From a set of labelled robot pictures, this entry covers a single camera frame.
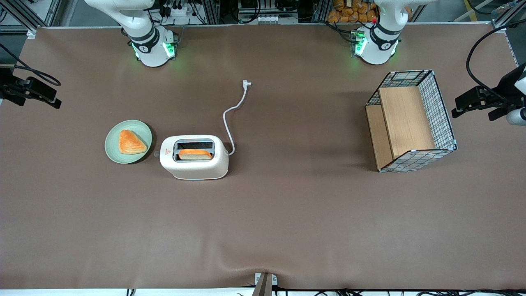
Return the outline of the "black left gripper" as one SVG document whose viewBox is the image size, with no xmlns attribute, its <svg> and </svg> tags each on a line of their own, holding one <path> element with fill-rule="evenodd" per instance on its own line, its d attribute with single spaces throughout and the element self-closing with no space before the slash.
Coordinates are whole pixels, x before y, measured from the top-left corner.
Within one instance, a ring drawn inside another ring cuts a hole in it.
<svg viewBox="0 0 526 296">
<path fill-rule="evenodd" d="M 489 119 L 505 116 L 506 120 L 526 120 L 525 65 L 523 63 L 504 75 L 497 87 L 493 88 L 502 99 L 495 101 L 493 95 L 482 86 L 473 87 L 455 99 L 452 117 L 458 118 L 467 112 L 493 108 L 495 110 L 488 113 Z"/>
</svg>

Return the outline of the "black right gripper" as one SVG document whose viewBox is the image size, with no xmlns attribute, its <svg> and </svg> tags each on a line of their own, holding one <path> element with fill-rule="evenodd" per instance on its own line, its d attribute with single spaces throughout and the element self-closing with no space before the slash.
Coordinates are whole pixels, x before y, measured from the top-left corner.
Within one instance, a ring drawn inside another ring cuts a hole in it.
<svg viewBox="0 0 526 296">
<path fill-rule="evenodd" d="M 62 105 L 54 88 L 35 77 L 21 80 L 10 69 L 0 69 L 0 97 L 18 106 L 24 106 L 26 98 L 40 100 L 55 109 Z"/>
</svg>

